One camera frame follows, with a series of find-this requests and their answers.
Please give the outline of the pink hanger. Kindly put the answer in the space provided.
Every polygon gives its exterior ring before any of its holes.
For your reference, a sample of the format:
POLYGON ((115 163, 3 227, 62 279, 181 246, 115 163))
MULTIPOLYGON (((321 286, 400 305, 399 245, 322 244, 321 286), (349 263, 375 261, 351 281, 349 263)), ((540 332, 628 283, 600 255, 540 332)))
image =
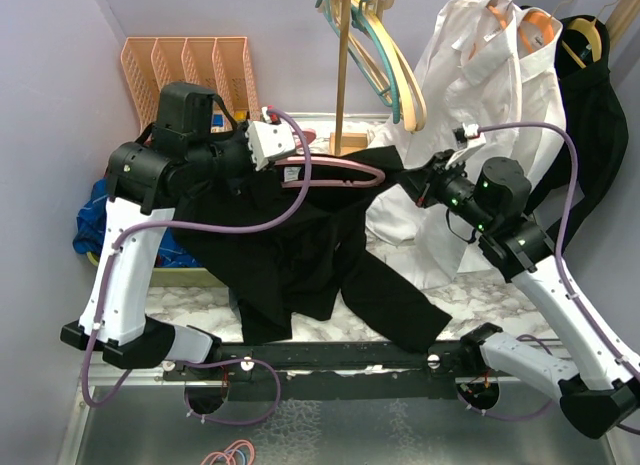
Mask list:
MULTIPOLYGON (((362 189, 381 185, 386 179, 385 172, 361 161, 360 154, 366 148, 367 136, 364 133, 348 133, 345 145, 338 145, 334 134, 331 134, 328 153, 311 157, 309 186, 362 189)), ((302 154, 279 160, 275 167, 282 173, 284 188, 303 185, 305 159, 302 154)))

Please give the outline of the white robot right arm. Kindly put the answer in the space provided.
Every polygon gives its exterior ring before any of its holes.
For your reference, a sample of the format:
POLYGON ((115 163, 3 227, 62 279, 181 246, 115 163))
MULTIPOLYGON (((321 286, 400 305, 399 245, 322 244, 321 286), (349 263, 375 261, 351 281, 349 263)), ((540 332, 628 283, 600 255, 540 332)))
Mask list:
POLYGON ((639 356, 623 345, 570 278, 554 243, 524 213, 531 184, 517 161, 488 159, 471 182, 451 150, 397 181, 421 208, 440 204, 474 229, 484 257, 538 309, 570 357, 561 360, 483 324, 460 341, 456 362, 469 375, 512 375, 560 406, 581 434, 599 439, 639 408, 639 356))

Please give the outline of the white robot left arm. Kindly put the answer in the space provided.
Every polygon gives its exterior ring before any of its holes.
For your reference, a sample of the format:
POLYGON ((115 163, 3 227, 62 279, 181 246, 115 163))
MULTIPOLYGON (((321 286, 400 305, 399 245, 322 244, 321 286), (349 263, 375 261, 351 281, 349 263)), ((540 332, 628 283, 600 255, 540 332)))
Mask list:
POLYGON ((160 92, 155 121, 110 155, 96 279, 80 318, 62 327, 63 343, 98 349, 105 362, 125 370, 186 362, 202 380, 220 370, 217 338, 145 312, 159 246, 180 201, 251 167, 243 128, 233 122, 228 132, 212 132, 214 110, 227 110, 214 90, 172 82, 160 92))

